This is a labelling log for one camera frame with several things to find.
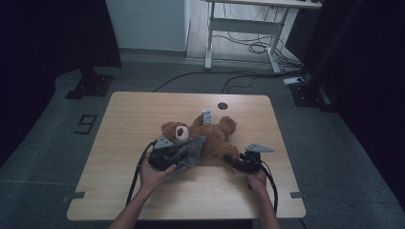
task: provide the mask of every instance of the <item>metal stand leg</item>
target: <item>metal stand leg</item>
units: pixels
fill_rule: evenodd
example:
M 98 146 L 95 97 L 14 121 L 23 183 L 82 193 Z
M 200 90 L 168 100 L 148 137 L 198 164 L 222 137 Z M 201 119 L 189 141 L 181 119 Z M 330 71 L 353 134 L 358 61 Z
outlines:
M 275 73 L 281 73 L 280 68 L 277 63 L 277 56 L 275 54 L 275 50 L 277 48 L 277 43 L 280 39 L 281 32 L 283 31 L 284 24 L 286 22 L 287 14 L 289 8 L 284 10 L 283 18 L 279 22 L 279 26 L 277 28 L 276 36 L 274 37 L 273 41 L 271 42 L 270 49 L 267 50 L 268 58 L 270 59 L 271 67 L 273 68 Z
M 212 21 L 214 20 L 214 9 L 215 9 L 215 3 L 212 3 L 211 15 L 209 17 L 208 44 L 206 44 L 206 50 L 205 50 L 205 65 L 204 65 L 204 67 L 205 67 L 206 70 L 211 70 L 211 60 L 212 60 Z
M 74 91 L 69 91 L 65 98 L 67 99 L 80 99 L 82 96 L 98 96 L 104 97 L 114 77 L 112 75 L 99 75 L 96 73 L 93 66 L 81 66 L 80 71 L 82 74 L 80 82 L 78 82 Z

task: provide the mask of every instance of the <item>brown teddy bear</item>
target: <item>brown teddy bear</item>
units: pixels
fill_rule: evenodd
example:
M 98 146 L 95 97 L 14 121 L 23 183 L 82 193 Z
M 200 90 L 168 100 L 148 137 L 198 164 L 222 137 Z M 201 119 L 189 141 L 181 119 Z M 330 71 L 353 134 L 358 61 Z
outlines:
M 203 124 L 201 114 L 189 127 L 182 122 L 167 122 L 161 126 L 161 133 L 170 141 L 186 140 L 199 135 L 206 136 L 200 158 L 213 159 L 230 155 L 239 157 L 238 149 L 226 142 L 226 137 L 236 130 L 236 122 L 229 116 L 223 116 L 219 124 Z

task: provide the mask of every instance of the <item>gray floor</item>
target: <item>gray floor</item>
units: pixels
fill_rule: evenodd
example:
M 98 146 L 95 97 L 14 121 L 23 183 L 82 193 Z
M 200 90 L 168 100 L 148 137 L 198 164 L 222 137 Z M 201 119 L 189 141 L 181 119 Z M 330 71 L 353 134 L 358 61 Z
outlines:
M 31 132 L 0 169 L 0 228 L 106 228 L 110 221 L 69 221 L 69 197 L 75 191 L 96 132 L 113 92 L 152 92 L 176 75 L 203 72 L 202 65 L 183 60 L 125 56 L 122 70 L 100 68 L 116 76 L 106 97 L 64 99 L 80 79 L 78 71 L 56 80 L 56 93 Z M 155 59 L 161 63 L 148 63 Z M 212 72 L 230 72 L 215 63 Z M 267 67 L 249 65 L 256 72 Z M 159 92 L 218 94 L 227 74 L 199 74 L 177 79 Z M 251 78 L 232 85 L 244 86 Z M 292 168 L 304 194 L 307 228 L 405 228 L 405 214 L 366 152 L 338 114 L 293 104 L 283 77 L 260 78 L 231 94 L 270 97 L 287 146 Z M 89 135 L 77 135 L 82 115 L 97 115 Z M 305 228 L 298 219 L 281 219 L 284 228 Z

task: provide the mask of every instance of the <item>wooden table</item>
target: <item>wooden table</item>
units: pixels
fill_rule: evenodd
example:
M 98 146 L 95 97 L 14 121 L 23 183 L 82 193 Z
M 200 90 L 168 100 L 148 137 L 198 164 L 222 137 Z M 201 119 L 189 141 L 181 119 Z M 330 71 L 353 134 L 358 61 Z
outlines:
M 220 110 L 219 103 L 228 108 Z M 114 93 L 99 127 L 77 192 L 68 210 L 70 220 L 115 219 L 124 208 L 139 157 L 147 144 L 160 137 L 161 124 L 191 125 L 205 109 L 213 121 L 224 115 L 237 123 L 228 141 L 242 153 L 256 142 L 274 153 L 262 154 L 279 192 L 279 218 L 302 218 L 303 201 L 286 147 L 264 95 Z M 267 189 L 273 199 L 272 189 Z M 258 212 L 245 178 L 221 159 L 201 160 L 197 168 L 168 177 L 146 202 L 139 219 L 256 219 Z
M 209 17 L 208 28 L 208 43 L 205 50 L 205 63 L 204 67 L 207 70 L 211 69 L 212 65 L 212 32 L 213 31 L 233 31 L 244 33 L 256 33 L 273 35 L 271 45 L 266 51 L 271 67 L 275 73 L 281 73 L 279 65 L 277 63 L 277 56 L 275 55 L 275 49 L 280 39 L 281 32 L 283 30 L 288 10 L 290 8 L 297 9 L 321 9 L 322 4 L 318 1 L 312 3 L 310 0 L 298 1 L 298 0 L 203 0 L 211 3 L 211 15 Z M 259 5 L 269 7 L 283 7 L 283 16 L 278 22 L 269 21 L 252 21 L 241 20 L 234 18 L 217 18 L 214 16 L 215 3 L 230 3 L 230 4 L 244 4 L 244 5 Z

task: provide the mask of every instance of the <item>black curtain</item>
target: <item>black curtain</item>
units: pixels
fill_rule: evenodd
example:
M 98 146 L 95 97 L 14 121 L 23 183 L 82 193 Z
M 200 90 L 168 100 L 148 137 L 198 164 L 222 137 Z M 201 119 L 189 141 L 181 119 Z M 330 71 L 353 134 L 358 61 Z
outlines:
M 0 2 L 0 165 L 48 105 L 54 80 L 83 66 L 121 67 L 104 1 Z
M 319 2 L 325 4 L 326 0 L 320 0 Z M 320 9 L 299 9 L 292 24 L 288 40 L 286 41 L 286 48 L 301 61 L 306 56 L 309 41 L 320 12 Z
M 403 208 L 404 11 L 403 1 L 329 0 L 305 58 Z

